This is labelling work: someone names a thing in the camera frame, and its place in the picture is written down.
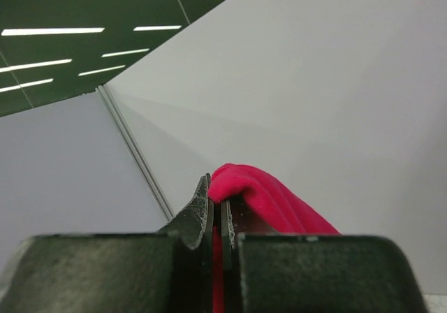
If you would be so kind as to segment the crimson red t shirt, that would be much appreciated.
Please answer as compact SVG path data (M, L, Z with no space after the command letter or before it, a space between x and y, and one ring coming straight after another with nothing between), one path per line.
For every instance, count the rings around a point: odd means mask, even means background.
M237 195L241 195L249 210L280 233L339 235L331 223L271 174L246 164L227 163L212 174L208 196L217 205ZM222 239L218 226L213 229L212 312L225 312ZM298 287L304 286L298 285L301 282L298 275L286 276L286 272L280 275L287 296L290 292L298 293Z

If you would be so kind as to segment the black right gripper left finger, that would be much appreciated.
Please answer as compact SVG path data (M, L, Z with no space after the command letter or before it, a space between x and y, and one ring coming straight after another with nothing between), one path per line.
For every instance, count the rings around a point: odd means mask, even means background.
M157 234L176 235L189 249L197 249L212 241L214 203L209 199L211 175L202 176L190 202Z

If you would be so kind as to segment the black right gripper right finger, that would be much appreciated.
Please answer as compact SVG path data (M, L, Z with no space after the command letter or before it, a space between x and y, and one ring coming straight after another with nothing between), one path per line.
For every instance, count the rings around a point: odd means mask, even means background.
M221 237L228 249L234 249L237 234L244 229L244 201L241 197L230 197L221 204Z

